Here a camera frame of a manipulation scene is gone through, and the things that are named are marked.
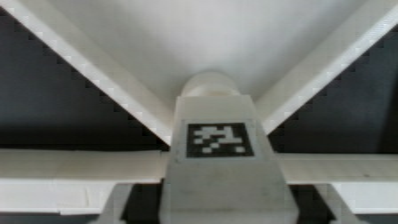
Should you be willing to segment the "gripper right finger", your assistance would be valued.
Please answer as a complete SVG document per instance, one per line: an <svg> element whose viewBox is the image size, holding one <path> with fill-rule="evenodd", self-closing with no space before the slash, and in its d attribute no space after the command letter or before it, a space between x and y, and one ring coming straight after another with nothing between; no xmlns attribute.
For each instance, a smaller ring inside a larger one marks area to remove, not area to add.
<svg viewBox="0 0 398 224"><path fill-rule="evenodd" d="M291 185L298 205L296 224L362 224L330 184Z"/></svg>

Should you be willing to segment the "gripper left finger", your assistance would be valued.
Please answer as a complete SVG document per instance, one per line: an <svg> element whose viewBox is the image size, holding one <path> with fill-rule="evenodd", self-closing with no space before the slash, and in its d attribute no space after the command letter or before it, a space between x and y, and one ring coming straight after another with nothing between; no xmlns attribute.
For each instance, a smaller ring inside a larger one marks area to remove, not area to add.
<svg viewBox="0 0 398 224"><path fill-rule="evenodd" d="M161 184L117 184L95 224L159 224Z"/></svg>

